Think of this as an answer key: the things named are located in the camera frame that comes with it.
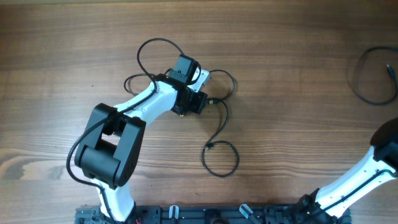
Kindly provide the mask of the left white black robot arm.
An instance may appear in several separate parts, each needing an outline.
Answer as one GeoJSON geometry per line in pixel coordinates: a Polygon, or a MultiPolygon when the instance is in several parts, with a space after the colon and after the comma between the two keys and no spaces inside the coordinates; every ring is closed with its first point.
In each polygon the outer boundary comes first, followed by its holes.
{"type": "Polygon", "coordinates": [[[77,223],[132,223],[136,204],[128,181],[146,127],[166,111],[184,116],[199,114],[205,107],[207,95],[200,89],[210,73],[193,58],[180,55],[173,69],[149,77],[149,87],[133,99],[116,106],[95,106],[68,156],[67,162],[83,171],[86,184],[97,188],[101,200],[86,217],[77,211],[77,223]]]}

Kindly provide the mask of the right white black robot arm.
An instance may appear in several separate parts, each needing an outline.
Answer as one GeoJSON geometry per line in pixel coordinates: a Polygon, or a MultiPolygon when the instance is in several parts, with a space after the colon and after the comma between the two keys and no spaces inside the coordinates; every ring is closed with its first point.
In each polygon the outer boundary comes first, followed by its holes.
{"type": "Polygon", "coordinates": [[[304,195],[292,209],[294,223],[337,223],[350,205],[397,178],[397,119],[372,136],[366,155],[333,183],[304,195]]]}

